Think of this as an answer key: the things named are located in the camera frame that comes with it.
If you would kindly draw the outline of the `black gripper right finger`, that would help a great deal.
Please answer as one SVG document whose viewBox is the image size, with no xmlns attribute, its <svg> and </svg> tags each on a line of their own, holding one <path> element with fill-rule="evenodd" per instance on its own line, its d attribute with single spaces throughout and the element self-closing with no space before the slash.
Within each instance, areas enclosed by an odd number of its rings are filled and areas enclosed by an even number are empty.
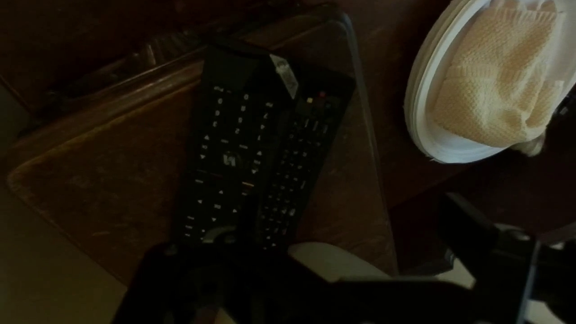
<svg viewBox="0 0 576 324">
<path fill-rule="evenodd" d="M 524 324 L 532 300 L 576 324 L 576 244 L 548 244 L 519 226 L 492 223 L 456 192 L 443 196 L 443 241 L 476 278 L 472 324 Z"/>
</svg>

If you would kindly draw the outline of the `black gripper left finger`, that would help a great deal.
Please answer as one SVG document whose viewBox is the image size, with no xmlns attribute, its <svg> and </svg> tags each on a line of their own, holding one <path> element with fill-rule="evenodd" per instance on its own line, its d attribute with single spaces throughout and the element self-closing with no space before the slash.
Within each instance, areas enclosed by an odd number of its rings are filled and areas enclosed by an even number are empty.
<svg viewBox="0 0 576 324">
<path fill-rule="evenodd" d="M 157 244 L 143 257 L 112 324 L 285 324 L 262 257 L 235 244 Z"/>
</svg>

